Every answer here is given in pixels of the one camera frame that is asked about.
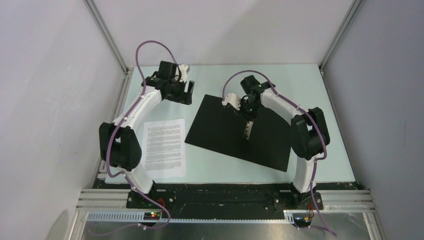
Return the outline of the printed white paper sheet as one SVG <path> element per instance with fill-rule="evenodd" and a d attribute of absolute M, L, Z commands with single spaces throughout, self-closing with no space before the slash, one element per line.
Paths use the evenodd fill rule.
<path fill-rule="evenodd" d="M 153 180 L 187 176 L 184 118 L 143 123 L 141 163 Z"/>

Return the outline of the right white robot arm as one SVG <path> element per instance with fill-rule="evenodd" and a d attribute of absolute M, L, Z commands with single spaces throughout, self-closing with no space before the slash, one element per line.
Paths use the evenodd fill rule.
<path fill-rule="evenodd" d="M 253 93 L 237 97 L 235 110 L 246 119 L 243 138 L 248 140 L 257 109 L 265 107 L 274 111 L 290 124 L 290 145 L 297 155 L 296 173 L 291 183 L 290 202 L 303 209 L 314 197 L 317 162 L 327 157 L 329 136 L 325 117 L 319 108 L 306 111 L 289 98 L 271 89 L 256 97 Z"/>

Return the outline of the metal folder clip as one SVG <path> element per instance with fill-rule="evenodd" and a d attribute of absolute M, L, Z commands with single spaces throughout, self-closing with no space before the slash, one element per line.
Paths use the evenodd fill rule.
<path fill-rule="evenodd" d="M 253 128 L 253 121 L 248 121 L 245 125 L 244 131 L 243 131 L 243 138 L 246 140 L 249 140 L 252 128 Z"/>

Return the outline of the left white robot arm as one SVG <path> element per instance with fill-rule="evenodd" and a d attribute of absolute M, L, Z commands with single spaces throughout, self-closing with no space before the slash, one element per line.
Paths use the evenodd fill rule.
<path fill-rule="evenodd" d="M 141 90 L 129 107 L 111 123 L 99 127 L 100 157 L 110 178 L 124 176 L 145 208 L 157 204 L 154 180 L 141 164 L 142 147 L 136 132 L 145 118 L 162 101 L 191 105 L 194 81 L 188 80 L 190 66 L 161 61 L 158 70 L 142 80 Z"/>

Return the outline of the red and black folder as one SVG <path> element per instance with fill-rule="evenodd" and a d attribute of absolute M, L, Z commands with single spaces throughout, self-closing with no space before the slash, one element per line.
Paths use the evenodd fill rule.
<path fill-rule="evenodd" d="M 246 120 L 225 108 L 221 100 L 208 94 L 203 97 L 185 142 L 286 172 L 291 152 L 290 125 L 272 110 L 261 107 L 246 139 Z"/>

